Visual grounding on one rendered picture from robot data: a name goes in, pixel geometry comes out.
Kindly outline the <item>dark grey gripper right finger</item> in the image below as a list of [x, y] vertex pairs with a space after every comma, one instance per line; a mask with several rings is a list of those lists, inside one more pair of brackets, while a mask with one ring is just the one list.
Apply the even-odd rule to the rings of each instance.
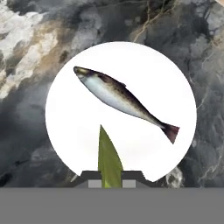
[[141, 171], [123, 171], [123, 188], [146, 188], [155, 187], [156, 184], [147, 180]]

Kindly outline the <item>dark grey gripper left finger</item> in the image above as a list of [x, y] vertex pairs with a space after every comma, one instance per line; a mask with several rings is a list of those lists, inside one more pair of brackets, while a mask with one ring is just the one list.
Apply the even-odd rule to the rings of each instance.
[[102, 175], [99, 171], [83, 171], [73, 184], [76, 188], [101, 188]]

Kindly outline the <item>green lemon wedge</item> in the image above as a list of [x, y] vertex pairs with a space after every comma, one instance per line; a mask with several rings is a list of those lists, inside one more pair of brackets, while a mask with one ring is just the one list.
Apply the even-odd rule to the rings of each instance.
[[98, 171], [103, 188], [121, 188], [123, 165], [105, 129], [100, 126]]

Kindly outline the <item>white round plate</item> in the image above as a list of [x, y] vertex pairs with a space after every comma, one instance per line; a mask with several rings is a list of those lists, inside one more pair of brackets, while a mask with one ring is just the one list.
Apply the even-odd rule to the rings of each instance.
[[[124, 83], [156, 118], [179, 128], [175, 142], [155, 125], [99, 101], [76, 77], [76, 66]], [[123, 169], [157, 181], [187, 153], [196, 120], [193, 91], [181, 70], [162, 53], [131, 42], [95, 45], [71, 58], [52, 82], [45, 105], [52, 147], [76, 174], [97, 169], [99, 133], [106, 130]]]

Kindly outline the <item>grey brown fish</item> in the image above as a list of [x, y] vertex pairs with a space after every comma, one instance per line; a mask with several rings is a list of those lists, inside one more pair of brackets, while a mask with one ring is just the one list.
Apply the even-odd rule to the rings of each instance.
[[143, 119], [158, 126], [173, 144], [179, 133], [179, 127], [158, 120], [126, 88], [124, 83], [95, 70], [75, 66], [74, 73], [80, 82], [100, 101], [125, 114]]

